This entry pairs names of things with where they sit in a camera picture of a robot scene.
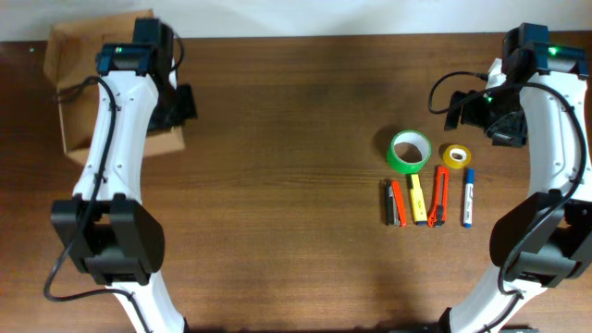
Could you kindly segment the yellow tape roll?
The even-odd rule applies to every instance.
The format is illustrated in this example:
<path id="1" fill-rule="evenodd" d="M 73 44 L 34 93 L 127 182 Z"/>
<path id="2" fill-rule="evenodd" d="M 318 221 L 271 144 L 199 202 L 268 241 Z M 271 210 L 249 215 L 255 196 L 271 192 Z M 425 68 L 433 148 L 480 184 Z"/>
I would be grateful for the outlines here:
<path id="1" fill-rule="evenodd" d="M 470 164 L 472 154 L 470 150 L 463 145 L 451 144 L 444 151 L 442 159 L 447 167 L 462 169 Z"/>

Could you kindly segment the green tape roll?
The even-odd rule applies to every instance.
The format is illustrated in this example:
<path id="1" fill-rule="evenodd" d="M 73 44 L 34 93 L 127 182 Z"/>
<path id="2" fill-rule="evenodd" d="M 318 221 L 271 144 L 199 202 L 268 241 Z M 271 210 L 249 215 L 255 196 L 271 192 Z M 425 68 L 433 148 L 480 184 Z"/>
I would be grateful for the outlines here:
<path id="1" fill-rule="evenodd" d="M 428 138 L 416 130 L 404 130 L 391 140 L 387 151 L 390 167 L 401 174 L 418 173 L 432 154 Z"/>

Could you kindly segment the brown cardboard box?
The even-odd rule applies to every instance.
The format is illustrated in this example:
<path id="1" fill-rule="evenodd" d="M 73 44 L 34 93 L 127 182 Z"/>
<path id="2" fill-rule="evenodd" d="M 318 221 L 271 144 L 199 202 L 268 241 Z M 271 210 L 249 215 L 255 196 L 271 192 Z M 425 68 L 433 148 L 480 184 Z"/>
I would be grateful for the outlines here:
<path id="1" fill-rule="evenodd" d="M 179 43 L 150 10 L 54 26 L 43 70 L 57 88 L 65 155 L 125 169 L 183 150 L 182 126 L 147 131 L 159 93 L 179 87 Z"/>

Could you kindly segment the yellow highlighter pen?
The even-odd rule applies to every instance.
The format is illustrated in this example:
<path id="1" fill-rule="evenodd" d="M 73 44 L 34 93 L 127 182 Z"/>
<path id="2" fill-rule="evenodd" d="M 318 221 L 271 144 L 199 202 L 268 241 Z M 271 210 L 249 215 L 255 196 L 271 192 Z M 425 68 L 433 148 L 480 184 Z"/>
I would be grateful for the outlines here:
<path id="1" fill-rule="evenodd" d="M 417 174 L 411 174 L 408 176 L 408 179 L 410 182 L 413 220 L 416 225 L 425 226 L 427 224 L 426 204 L 419 176 Z"/>

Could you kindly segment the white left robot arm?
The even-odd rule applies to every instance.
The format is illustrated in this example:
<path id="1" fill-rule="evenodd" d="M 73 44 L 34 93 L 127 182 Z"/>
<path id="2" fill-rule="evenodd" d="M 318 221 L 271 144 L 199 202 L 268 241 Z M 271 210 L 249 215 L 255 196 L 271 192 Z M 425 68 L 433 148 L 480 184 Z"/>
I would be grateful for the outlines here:
<path id="1" fill-rule="evenodd" d="M 95 85 L 98 115 L 85 167 L 50 221 L 64 249 L 43 285 L 50 302 L 113 294 L 139 332 L 186 332 L 162 276 L 162 226 L 142 206 L 146 134 L 195 117 L 188 84 L 177 83 L 184 48 L 159 18 L 136 18 L 128 43 L 105 43 L 96 75 L 57 95 L 60 104 Z"/>

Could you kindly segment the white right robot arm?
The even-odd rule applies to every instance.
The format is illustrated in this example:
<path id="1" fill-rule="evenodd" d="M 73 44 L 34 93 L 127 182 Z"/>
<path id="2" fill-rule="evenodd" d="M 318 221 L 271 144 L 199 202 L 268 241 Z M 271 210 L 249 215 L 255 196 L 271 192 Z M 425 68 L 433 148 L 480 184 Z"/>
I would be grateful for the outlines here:
<path id="1" fill-rule="evenodd" d="M 585 98 L 590 70 L 581 48 L 550 41 L 544 25 L 508 31 L 483 91 L 457 92 L 446 126 L 482 128 L 502 146 L 527 146 L 527 198 L 492 229 L 490 266 L 440 332 L 499 332 L 527 302 L 591 263 L 591 160 Z"/>

